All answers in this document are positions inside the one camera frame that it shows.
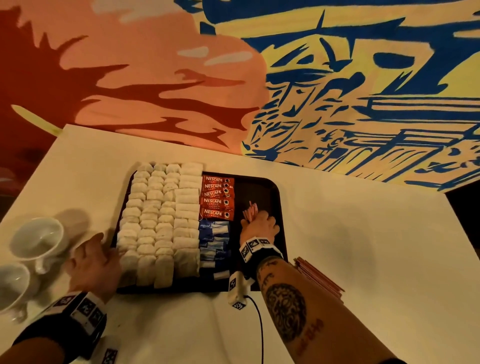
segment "black cable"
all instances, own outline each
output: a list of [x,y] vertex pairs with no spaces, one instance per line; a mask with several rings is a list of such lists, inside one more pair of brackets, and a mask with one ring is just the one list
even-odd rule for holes
[[253,298],[250,297],[250,296],[244,296],[244,297],[245,298],[250,298],[250,301],[253,302],[253,304],[255,305],[255,308],[257,309],[257,312],[258,312],[258,318],[260,319],[260,333],[262,335],[262,364],[264,364],[264,326],[262,324],[262,316],[260,315],[260,310],[258,309],[258,306],[255,303],[255,301],[253,300]]

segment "mural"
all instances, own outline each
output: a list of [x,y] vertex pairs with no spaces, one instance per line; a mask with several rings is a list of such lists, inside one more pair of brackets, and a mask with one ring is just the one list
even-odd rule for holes
[[446,192],[480,179],[476,0],[0,0],[0,192],[66,123]]

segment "tabletop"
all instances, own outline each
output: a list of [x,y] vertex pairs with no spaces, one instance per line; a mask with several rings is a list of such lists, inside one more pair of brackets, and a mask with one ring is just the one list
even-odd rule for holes
[[[345,289],[348,307],[409,364],[477,363],[480,262],[444,194],[67,125],[0,223],[0,263],[30,218],[57,217],[72,244],[112,232],[140,161],[202,162],[212,172],[271,179],[280,190],[288,256],[307,259]],[[57,270],[28,306],[32,318],[68,287]],[[259,292],[265,363],[292,363]],[[119,296],[105,334],[121,340],[118,364],[257,363],[252,304],[226,293]],[[23,325],[0,317],[0,351]]]

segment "white cup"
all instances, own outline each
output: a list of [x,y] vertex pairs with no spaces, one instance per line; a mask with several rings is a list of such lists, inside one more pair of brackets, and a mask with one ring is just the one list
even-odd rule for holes
[[10,314],[22,322],[27,317],[27,302],[38,292],[40,281],[21,263],[0,266],[0,315]]
[[10,251],[22,261],[35,261],[35,272],[47,273],[68,247],[63,225],[55,218],[34,218],[10,241]]

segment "painted wall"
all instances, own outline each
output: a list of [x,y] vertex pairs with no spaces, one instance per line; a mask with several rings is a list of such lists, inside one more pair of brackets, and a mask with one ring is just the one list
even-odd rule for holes
[[0,0],[0,192],[66,123],[446,192],[480,179],[477,0]]

